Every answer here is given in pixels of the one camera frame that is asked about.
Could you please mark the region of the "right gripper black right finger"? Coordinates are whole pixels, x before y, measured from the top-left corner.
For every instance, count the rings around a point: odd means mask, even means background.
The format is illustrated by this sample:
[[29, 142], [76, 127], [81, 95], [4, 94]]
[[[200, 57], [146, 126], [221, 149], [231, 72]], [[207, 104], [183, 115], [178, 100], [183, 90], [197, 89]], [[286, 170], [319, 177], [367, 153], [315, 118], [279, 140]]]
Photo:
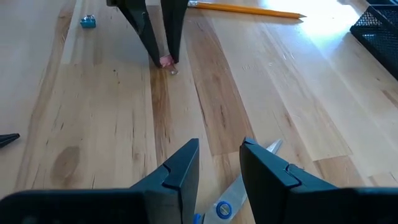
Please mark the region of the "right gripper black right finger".
[[245, 138], [241, 173], [256, 223], [397, 223], [397, 189], [336, 187]]

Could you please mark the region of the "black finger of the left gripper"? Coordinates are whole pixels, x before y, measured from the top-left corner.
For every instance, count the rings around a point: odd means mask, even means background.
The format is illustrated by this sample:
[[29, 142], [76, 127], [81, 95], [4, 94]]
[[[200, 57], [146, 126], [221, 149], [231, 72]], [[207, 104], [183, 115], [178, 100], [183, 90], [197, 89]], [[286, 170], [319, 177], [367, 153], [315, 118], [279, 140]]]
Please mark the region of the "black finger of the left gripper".
[[162, 15], [169, 53], [175, 63], [180, 58], [180, 43], [188, 0], [161, 0]]
[[141, 42], [157, 67], [161, 67], [159, 48], [145, 0], [106, 0], [109, 7], [117, 7], [138, 34]]

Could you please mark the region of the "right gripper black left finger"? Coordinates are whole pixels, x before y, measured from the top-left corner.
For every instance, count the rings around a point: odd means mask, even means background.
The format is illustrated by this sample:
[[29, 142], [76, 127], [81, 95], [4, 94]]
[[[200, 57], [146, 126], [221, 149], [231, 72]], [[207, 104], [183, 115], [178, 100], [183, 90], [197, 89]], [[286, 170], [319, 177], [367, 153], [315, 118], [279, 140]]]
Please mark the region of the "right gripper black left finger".
[[192, 223], [199, 140], [130, 188], [26, 190], [1, 200], [1, 223]]

